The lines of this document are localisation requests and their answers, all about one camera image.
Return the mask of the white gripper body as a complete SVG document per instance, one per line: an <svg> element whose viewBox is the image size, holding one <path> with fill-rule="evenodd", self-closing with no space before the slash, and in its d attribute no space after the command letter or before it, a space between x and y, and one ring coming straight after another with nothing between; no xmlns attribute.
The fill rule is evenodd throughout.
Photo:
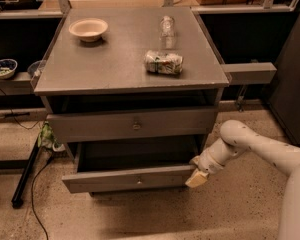
<svg viewBox="0 0 300 240"><path fill-rule="evenodd" d="M219 138L199 155L198 168L203 172L216 174L223 170L230 160L236 159L244 152L244 148L232 146Z"/></svg>

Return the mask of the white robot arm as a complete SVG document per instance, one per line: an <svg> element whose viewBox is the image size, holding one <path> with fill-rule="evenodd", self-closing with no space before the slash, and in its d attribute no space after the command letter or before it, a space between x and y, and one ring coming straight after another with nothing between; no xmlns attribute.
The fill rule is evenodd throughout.
<svg viewBox="0 0 300 240"><path fill-rule="evenodd" d="M237 120L220 127L220 138L190 160L195 166L185 184L203 185L208 177L222 170L232 159L251 151L288 176L277 240L300 240L300 148L253 131Z"/></svg>

